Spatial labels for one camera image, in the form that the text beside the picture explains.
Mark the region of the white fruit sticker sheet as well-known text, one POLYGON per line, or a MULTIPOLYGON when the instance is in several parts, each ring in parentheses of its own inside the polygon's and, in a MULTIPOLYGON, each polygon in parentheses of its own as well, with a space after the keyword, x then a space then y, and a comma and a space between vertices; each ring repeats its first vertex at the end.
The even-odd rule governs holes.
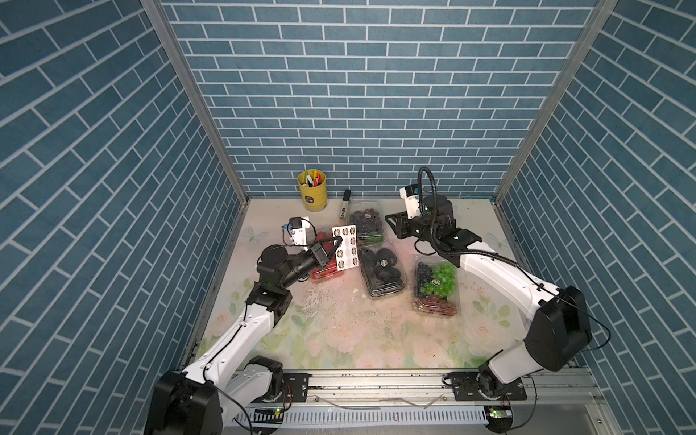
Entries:
POLYGON ((333 227, 334 237, 342 238, 341 244, 335 251, 335 260, 338 271, 344 271, 359 266, 357 248, 357 230, 355 225, 333 227))

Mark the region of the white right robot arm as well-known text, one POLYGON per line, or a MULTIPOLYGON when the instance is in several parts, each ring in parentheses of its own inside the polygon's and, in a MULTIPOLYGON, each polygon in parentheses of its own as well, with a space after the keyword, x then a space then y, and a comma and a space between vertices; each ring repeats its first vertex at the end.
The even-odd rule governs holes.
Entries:
POLYGON ((521 377, 542 370, 557 372, 583 351, 592 350, 591 324, 584 294, 561 288, 503 257, 473 232, 458 228, 453 206, 444 196, 421 194, 415 186, 400 191, 406 209, 386 216, 398 239, 414 237, 434 253, 475 275, 509 300, 529 322, 524 339, 501 350, 478 368, 478 385, 487 396, 521 377))

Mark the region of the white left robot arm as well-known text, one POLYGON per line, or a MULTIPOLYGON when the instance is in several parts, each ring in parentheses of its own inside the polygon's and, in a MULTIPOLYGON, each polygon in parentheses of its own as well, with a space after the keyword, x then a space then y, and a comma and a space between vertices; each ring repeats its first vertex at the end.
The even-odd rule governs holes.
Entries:
POLYGON ((271 245, 257 259, 259 279, 242 314, 196 361, 169 371, 154 386, 144 431, 147 434, 219 434, 251 402, 276 398, 283 385, 280 362, 248 355, 285 315, 292 301, 290 286, 326 266, 342 244, 330 237, 289 254, 271 245))

